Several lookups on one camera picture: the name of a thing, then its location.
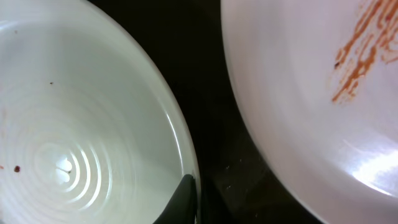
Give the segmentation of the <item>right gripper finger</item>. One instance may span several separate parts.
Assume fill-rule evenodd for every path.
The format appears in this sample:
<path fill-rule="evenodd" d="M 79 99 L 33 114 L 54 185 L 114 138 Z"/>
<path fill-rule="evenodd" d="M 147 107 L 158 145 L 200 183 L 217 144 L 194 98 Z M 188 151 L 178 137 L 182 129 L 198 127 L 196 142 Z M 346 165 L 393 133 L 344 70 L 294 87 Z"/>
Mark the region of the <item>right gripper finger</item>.
<path fill-rule="evenodd" d="M 196 214 L 196 182 L 192 175 L 186 174 L 154 224 L 195 224 Z"/>

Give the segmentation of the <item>pale blue plate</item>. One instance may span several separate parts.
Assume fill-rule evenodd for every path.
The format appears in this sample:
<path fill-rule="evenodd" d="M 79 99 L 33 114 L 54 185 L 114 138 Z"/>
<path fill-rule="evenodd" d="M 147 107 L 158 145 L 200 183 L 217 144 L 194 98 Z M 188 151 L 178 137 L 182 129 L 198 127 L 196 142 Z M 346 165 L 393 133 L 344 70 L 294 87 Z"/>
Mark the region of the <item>pale blue plate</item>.
<path fill-rule="evenodd" d="M 153 61 L 88 1 L 1 2 L 1 222 L 154 223 L 200 178 Z"/>

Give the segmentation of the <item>white plate top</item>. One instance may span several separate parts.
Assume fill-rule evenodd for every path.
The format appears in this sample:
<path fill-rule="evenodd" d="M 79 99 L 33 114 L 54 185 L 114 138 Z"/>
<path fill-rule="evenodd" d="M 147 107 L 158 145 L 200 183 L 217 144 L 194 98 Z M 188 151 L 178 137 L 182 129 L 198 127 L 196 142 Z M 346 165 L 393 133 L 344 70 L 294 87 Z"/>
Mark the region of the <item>white plate top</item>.
<path fill-rule="evenodd" d="M 235 99 L 282 185 L 325 223 L 397 222 L 397 1 L 226 0 Z"/>

